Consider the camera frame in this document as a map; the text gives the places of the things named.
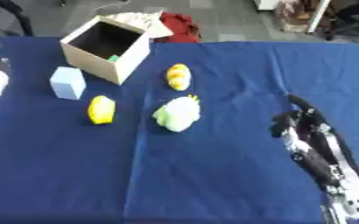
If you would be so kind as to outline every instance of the open box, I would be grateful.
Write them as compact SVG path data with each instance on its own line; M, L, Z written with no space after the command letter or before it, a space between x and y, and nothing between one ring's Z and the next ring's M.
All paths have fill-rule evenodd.
M100 16L60 43L69 64L119 85L150 53L150 40L143 30ZM118 59L108 61L113 55Z

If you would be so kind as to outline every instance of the light blue cube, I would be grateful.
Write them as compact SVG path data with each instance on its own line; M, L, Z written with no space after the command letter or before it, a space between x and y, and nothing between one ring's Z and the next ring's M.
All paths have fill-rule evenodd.
M50 78L50 85L57 97L79 100L86 88L86 81L79 68L59 66Z

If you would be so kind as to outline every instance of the plush chicken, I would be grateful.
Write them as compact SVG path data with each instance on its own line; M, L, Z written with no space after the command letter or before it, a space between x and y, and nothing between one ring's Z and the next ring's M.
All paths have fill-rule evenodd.
M173 132L181 132L200 119L200 100L197 95L184 96L169 101L152 115L158 125Z
M169 86L178 91L184 91L189 87L191 77L189 68L184 64L175 64L167 70Z

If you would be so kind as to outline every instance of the gray floor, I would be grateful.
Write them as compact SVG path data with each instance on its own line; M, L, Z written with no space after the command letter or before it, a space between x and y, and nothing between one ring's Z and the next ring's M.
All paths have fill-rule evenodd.
M109 7L95 10L117 0L67 0L59 7L58 0L14 0L25 9L32 20L37 36L63 37L82 25L95 14L111 14L123 11L170 11L192 16L200 27L202 40L215 41L324 41L321 35L288 33L279 30L272 12L257 12L252 0L130 0L118 9ZM342 6L352 0L344 0ZM3 28L19 32L15 19L0 10ZM337 42L355 42L359 37L338 37Z

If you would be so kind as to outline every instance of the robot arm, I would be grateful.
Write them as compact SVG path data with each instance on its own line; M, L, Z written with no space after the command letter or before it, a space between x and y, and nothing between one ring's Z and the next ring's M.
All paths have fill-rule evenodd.
M349 147L316 108L294 95L288 100L299 110L275 116L272 136L283 138L292 160L323 192L327 223L359 220L359 166Z

